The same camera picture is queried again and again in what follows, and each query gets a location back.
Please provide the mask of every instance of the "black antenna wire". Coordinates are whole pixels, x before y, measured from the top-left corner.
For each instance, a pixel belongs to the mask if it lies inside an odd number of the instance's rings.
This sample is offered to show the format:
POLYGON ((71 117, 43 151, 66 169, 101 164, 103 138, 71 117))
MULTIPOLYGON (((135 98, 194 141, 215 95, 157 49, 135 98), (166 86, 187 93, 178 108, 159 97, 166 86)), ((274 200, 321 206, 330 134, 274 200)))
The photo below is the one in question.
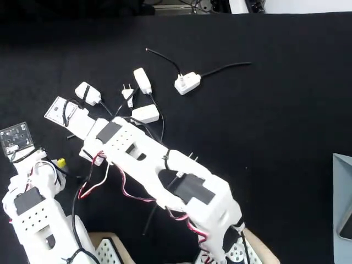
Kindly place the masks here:
POLYGON ((165 60, 171 62, 171 63, 175 66, 175 68, 176 68, 178 74, 181 75, 180 67, 178 67, 178 65, 176 64, 176 62, 174 62, 173 60, 171 60, 171 59, 169 59, 168 57, 164 56, 163 54, 160 54, 159 52, 153 51, 152 49, 146 48, 145 50, 146 50, 146 51, 149 51, 149 52, 151 52, 151 53, 154 53, 155 55, 158 55, 159 57, 162 57, 162 58, 164 58, 165 60))

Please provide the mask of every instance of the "gray panel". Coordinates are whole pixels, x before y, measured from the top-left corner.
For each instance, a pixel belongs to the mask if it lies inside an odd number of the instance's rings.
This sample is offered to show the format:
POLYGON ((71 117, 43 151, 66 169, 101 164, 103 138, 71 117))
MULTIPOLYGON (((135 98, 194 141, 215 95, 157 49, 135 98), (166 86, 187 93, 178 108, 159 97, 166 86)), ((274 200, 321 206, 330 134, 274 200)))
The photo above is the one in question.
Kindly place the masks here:
POLYGON ((352 263, 352 241, 338 235, 344 218, 352 205, 352 157, 333 154, 334 174, 334 261, 335 264, 352 263))

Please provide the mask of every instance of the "white power adapter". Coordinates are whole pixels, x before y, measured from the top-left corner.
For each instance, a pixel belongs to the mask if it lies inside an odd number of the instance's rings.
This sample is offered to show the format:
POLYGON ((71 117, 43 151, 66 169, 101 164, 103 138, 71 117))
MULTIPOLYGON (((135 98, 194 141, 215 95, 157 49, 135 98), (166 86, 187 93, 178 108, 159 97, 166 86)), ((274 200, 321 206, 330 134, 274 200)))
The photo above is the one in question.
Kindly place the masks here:
POLYGON ((154 104, 150 104, 148 106, 143 106, 132 110, 132 117, 148 124, 159 120, 159 111, 154 104))
POLYGON ((195 74, 193 71, 187 73, 186 75, 178 75, 177 80, 175 81, 175 88, 181 94, 187 94, 192 91, 195 87, 199 86, 201 76, 195 74))
POLYGON ((83 99, 84 94, 86 92, 86 89, 89 89, 87 92, 87 96, 85 98, 85 102, 90 104, 91 106, 96 105, 97 103, 99 103, 101 101, 101 94, 100 92, 95 89, 93 86, 89 85, 88 83, 86 83, 85 81, 82 82, 76 89, 75 89, 75 93, 76 95, 83 99))
POLYGON ((134 78, 136 79, 139 88, 141 89, 143 94, 151 94, 152 93, 152 86, 149 82, 148 76, 146 75, 143 68, 139 68, 133 71, 134 78))
MULTIPOLYGON (((128 85, 129 88, 126 89, 125 85, 123 85, 123 90, 121 91, 121 94, 123 95, 123 98, 125 98, 125 100, 128 99, 128 97, 130 97, 131 94, 133 94, 133 89, 131 88, 131 85, 128 85)), ((133 97, 127 101, 127 105, 129 108, 133 108, 133 97)))

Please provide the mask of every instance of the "small circuit board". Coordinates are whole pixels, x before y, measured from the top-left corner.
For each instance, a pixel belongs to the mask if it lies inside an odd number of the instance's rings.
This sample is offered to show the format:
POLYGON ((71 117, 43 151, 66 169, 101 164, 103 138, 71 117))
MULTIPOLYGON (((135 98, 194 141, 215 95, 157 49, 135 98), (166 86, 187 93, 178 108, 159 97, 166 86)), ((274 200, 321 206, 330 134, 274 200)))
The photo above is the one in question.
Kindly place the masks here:
POLYGON ((6 156, 34 146, 26 122, 0 130, 0 141, 6 156))

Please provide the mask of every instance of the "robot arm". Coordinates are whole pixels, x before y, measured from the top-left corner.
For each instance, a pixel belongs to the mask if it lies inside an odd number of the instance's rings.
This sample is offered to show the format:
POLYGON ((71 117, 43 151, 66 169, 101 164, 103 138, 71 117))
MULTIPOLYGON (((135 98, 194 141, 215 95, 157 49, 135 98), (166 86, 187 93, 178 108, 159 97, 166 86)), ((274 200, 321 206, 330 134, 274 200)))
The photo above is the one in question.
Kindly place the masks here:
POLYGON ((98 119, 82 149, 92 156, 103 151, 110 164, 142 184, 161 208, 187 214, 196 225, 200 246, 218 263, 226 263, 226 231, 231 227, 238 232, 244 229, 240 207, 226 181, 179 151, 167 149, 120 117, 111 122, 98 119), (175 174, 183 172, 173 193, 159 179, 165 169, 175 174))
MULTIPOLYGON (((26 148, 16 153, 16 158, 21 156, 27 157, 14 163, 19 174, 10 179, 9 191, 2 200, 4 210, 31 264, 66 263, 65 259, 79 247, 73 236, 71 216, 66 217, 54 199, 65 187, 65 176, 44 159, 44 150, 26 148)), ((76 229, 83 247, 95 252, 78 216, 76 229)), ((81 253, 72 263, 94 262, 81 253)))
MULTIPOLYGON (((45 117, 64 127, 64 104, 65 99, 58 97, 45 117)), ((126 172, 142 184, 172 217, 172 211, 184 212, 182 217, 174 218, 187 220, 188 227, 199 236, 202 251, 196 263, 224 264, 227 259, 230 263, 262 263, 244 236, 239 236, 240 233, 243 235, 245 225, 226 181, 179 151, 167 149, 121 117, 111 122, 105 119, 94 121, 88 117, 86 109, 74 106, 66 114, 70 116, 66 128, 84 141, 79 153, 81 157, 89 161, 95 157, 94 164, 98 166, 106 158, 110 165, 120 170, 124 179, 126 172), (98 157, 98 153, 103 153, 104 158, 98 157), (180 178, 172 191, 160 181, 164 170, 180 178), (238 248, 243 250, 234 253, 238 248), (247 248, 251 250, 254 262, 243 258, 245 251, 247 257, 249 255, 247 248)))

